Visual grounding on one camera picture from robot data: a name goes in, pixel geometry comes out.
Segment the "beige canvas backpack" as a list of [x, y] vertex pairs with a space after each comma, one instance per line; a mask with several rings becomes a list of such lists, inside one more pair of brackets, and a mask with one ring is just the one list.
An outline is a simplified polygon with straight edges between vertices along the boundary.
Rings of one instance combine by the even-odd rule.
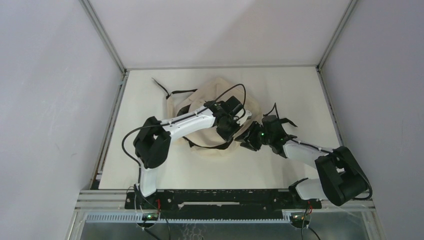
[[239, 149], [238, 138], [263, 113], [258, 101], [247, 93], [242, 83], [233, 84], [217, 77], [190, 94], [175, 106], [175, 90], [166, 96], [168, 116], [159, 122], [170, 141], [188, 143], [200, 155], [225, 156]]

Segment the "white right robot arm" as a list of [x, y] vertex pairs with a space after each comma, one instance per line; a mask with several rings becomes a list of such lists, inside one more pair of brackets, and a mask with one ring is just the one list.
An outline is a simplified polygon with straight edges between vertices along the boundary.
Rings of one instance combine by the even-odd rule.
[[285, 123], [294, 124], [288, 118], [265, 115], [261, 122], [253, 121], [235, 141], [251, 151], [269, 146], [274, 154], [317, 171], [318, 178], [305, 177], [289, 186], [293, 207], [302, 208], [309, 200], [328, 200], [340, 207], [350, 200], [372, 198], [370, 181], [348, 147], [329, 149], [301, 141], [284, 130]]

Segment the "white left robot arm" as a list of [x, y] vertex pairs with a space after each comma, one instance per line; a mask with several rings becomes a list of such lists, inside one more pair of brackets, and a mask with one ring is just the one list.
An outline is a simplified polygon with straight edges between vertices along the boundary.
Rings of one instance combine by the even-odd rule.
[[158, 120], [149, 117], [143, 126], [130, 131], [137, 133], [133, 140], [135, 156], [132, 158], [139, 168], [137, 202], [149, 209], [156, 203], [157, 168], [169, 153], [172, 142], [196, 131], [215, 128], [224, 143], [212, 146], [213, 150], [225, 150], [235, 139], [236, 133], [252, 117], [252, 113], [235, 97], [226, 101], [207, 101], [194, 111], [170, 119]]

